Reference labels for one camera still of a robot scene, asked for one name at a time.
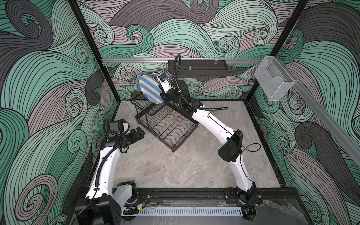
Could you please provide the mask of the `blue striped plate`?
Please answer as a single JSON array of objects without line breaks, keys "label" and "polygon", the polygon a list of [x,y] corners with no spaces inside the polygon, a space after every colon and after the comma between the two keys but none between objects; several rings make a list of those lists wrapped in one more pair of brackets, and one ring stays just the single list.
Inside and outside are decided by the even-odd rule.
[{"label": "blue striped plate", "polygon": [[166,73],[162,70],[153,72],[151,76],[155,77],[156,79],[160,79],[161,81],[164,80],[164,78],[167,78]]},{"label": "blue striped plate", "polygon": [[141,76],[139,78],[139,86],[144,96],[155,104],[163,104],[164,100],[161,97],[162,90],[159,87],[159,82],[150,76]]}]

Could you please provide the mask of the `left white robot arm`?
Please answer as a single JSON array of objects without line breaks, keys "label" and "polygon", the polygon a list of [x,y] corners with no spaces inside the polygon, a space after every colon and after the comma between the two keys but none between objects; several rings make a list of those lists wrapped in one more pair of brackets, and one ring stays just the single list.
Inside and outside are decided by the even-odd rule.
[{"label": "left white robot arm", "polygon": [[130,129],[125,119],[107,124],[91,185],[85,198],[76,203],[70,224],[119,225],[123,220],[132,220],[145,208],[147,200],[138,195],[134,181],[113,185],[121,155],[127,153],[131,144],[143,139],[144,134],[139,127]]}]

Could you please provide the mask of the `black wire dish rack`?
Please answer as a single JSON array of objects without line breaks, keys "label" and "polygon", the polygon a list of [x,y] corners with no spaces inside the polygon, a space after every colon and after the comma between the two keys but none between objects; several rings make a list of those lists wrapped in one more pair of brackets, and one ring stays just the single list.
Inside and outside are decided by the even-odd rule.
[{"label": "black wire dish rack", "polygon": [[171,101],[156,104],[139,92],[130,102],[136,108],[137,122],[172,152],[177,151],[198,127],[198,122],[182,113]]}]

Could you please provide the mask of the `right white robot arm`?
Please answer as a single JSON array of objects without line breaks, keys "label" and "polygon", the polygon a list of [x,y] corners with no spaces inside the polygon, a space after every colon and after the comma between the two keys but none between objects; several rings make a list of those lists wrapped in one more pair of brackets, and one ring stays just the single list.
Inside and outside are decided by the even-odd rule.
[{"label": "right white robot arm", "polygon": [[193,120],[197,121],[207,128],[222,144],[218,150],[218,155],[228,163],[232,174],[235,177],[238,197],[242,203],[251,206],[263,203],[255,182],[250,178],[242,154],[247,147],[242,145],[243,133],[240,130],[234,130],[219,119],[212,112],[226,110],[227,107],[206,108],[198,99],[189,94],[188,85],[178,79],[182,65],[182,56],[177,54],[172,72],[166,72],[158,76],[164,95],[175,103]]}]

